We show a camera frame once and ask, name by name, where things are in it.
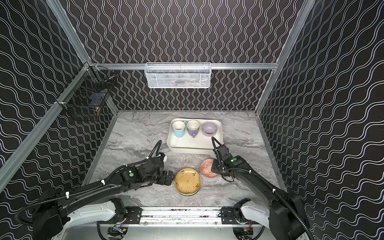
wavy line pattern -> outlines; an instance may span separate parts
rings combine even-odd
[[[384,236],[384,2],[318,0],[262,110],[319,240]]]
[[[111,96],[122,110],[254,110],[271,70],[214,70],[210,88],[149,88],[144,71],[116,71]]]
[[[82,63],[44,0],[0,1],[0,167]]]
[[[35,202],[50,188],[80,187],[112,119],[76,122],[63,111],[9,184],[0,193],[0,239],[31,239],[31,228],[14,219],[15,212]]]
[[[276,62],[303,0],[61,0],[93,62]]]

gray marble tabletop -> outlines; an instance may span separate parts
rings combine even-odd
[[[145,159],[158,140],[163,144],[161,152],[167,155],[164,170],[174,173],[184,168],[200,172],[200,164],[214,155],[181,154],[170,152],[167,137],[170,122],[174,118],[216,119],[223,125],[224,144],[233,156],[242,156],[256,171],[278,186],[276,176],[263,143],[253,112],[119,112],[108,143],[96,166],[90,182],[107,177],[111,171],[124,163]],[[220,176],[209,179],[202,174],[200,190],[192,196],[181,195],[174,185],[154,184],[150,187],[131,190],[118,197],[125,205],[159,207],[233,206],[234,203],[258,197],[240,181],[226,182]]]

white tray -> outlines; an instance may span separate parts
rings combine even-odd
[[[182,137],[176,137],[173,133],[172,125],[176,121],[196,120],[200,123],[199,133],[193,138],[188,134],[187,127]],[[194,119],[194,118],[175,118],[171,121],[167,139],[167,145],[171,152],[193,153],[193,154],[213,154],[213,145],[211,137],[204,135],[201,126],[205,122],[214,122],[217,125],[217,132],[213,135],[221,144],[223,144],[223,127],[220,121],[211,119]]]

black wire basket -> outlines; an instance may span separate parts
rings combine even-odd
[[[117,77],[112,70],[92,66],[65,101],[59,104],[76,121],[98,121],[107,108],[106,102]]]

light blue mug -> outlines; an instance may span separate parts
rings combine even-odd
[[[176,137],[182,137],[185,133],[185,126],[187,125],[187,121],[176,121],[172,124],[173,133]]]

